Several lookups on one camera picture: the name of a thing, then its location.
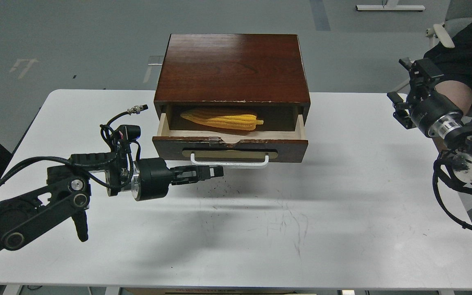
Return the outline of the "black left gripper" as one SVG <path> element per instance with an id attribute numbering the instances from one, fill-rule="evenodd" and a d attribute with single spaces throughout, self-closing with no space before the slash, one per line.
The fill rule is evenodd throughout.
<path id="1" fill-rule="evenodd" d="M 169 169 L 162 158 L 139 159 L 134 162 L 131 192 L 136 201 L 153 200 L 165 197 L 170 184 L 193 184 L 223 175 L 222 166 L 176 166 Z"/>

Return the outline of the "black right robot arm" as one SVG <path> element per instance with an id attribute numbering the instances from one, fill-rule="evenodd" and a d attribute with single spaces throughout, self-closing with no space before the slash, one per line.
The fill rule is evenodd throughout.
<path id="1" fill-rule="evenodd" d="M 439 196 L 438 181 L 458 192 L 472 194 L 472 119 L 463 123 L 463 113 L 446 96 L 435 90 L 443 77 L 429 59 L 400 59 L 409 74 L 410 92 L 403 99 L 396 91 L 388 98 L 393 117 L 405 128 L 418 128 L 428 138 L 441 138 L 447 151 L 434 162 L 433 187 Z"/>

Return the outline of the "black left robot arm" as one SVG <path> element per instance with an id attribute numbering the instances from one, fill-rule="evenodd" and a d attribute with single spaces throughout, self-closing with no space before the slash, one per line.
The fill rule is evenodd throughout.
<path id="1" fill-rule="evenodd" d="M 194 184 L 221 177 L 221 166 L 177 166 L 169 168 L 162 158 L 141 159 L 137 125 L 111 124 L 125 115 L 139 114 L 146 105 L 134 106 L 100 125 L 100 135 L 110 148 L 105 153 L 73 154 L 69 158 L 37 156 L 18 162 L 0 179 L 0 187 L 12 176 L 41 161 L 55 162 L 47 169 L 46 185 L 0 201 L 0 251 L 20 250 L 58 224 L 71 218 L 80 241 L 88 240 L 86 210 L 91 201 L 91 184 L 107 189 L 109 196 L 132 192 L 136 201 L 163 198 L 169 187 Z"/>

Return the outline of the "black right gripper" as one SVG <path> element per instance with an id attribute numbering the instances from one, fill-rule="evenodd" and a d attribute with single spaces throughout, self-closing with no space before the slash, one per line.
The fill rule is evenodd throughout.
<path id="1" fill-rule="evenodd" d="M 461 109 L 435 91 L 444 73 L 434 62 L 429 58 L 416 61 L 402 58 L 399 64 L 408 71 L 410 91 L 405 102 L 397 92 L 386 94 L 395 109 L 393 117 L 405 129 L 417 127 L 428 138 L 446 138 L 448 133 L 461 128 Z"/>

